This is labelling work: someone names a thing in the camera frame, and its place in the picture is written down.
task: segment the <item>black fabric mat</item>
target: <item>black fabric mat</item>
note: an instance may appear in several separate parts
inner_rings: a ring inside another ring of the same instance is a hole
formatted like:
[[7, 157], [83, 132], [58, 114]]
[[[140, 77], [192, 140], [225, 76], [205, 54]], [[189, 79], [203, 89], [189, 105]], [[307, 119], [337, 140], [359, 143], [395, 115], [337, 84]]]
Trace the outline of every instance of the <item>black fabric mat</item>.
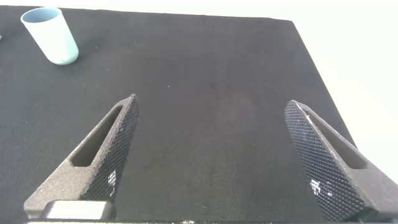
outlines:
[[320, 222], [284, 123], [295, 99], [351, 137], [290, 21], [64, 9], [80, 48], [51, 64], [0, 7], [0, 221], [119, 100], [140, 120], [122, 220]]

